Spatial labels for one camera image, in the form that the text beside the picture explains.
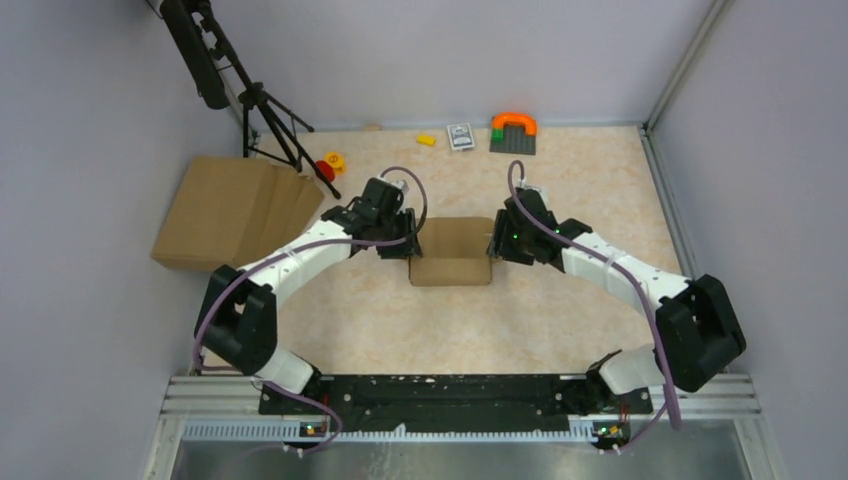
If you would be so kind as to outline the brown cardboard box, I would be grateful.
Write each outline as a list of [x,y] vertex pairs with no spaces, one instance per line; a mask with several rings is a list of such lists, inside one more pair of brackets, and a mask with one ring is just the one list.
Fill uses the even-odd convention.
[[422,254],[409,260],[414,287],[477,287],[492,281],[488,247],[494,220],[487,217],[435,217],[418,240]]

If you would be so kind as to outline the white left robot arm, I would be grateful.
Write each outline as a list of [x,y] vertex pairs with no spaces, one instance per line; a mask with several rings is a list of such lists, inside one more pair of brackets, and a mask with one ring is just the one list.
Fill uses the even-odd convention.
[[213,271],[194,331],[193,356],[208,351],[231,368],[282,388],[283,401],[297,413],[319,404],[317,368],[284,348],[278,312],[301,287],[361,250],[383,258],[415,252],[416,217],[406,206],[408,184],[370,178],[346,205],[325,211],[294,240],[241,267]]

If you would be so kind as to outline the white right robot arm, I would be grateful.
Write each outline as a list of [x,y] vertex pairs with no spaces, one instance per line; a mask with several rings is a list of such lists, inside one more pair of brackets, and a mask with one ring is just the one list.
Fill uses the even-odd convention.
[[590,368],[589,404],[612,412],[630,393],[671,384],[695,393],[740,357],[747,340],[725,285],[710,274],[664,271],[615,247],[589,225],[557,221],[541,193],[519,188],[497,212],[490,256],[542,264],[592,283],[642,313],[652,341],[611,353]]

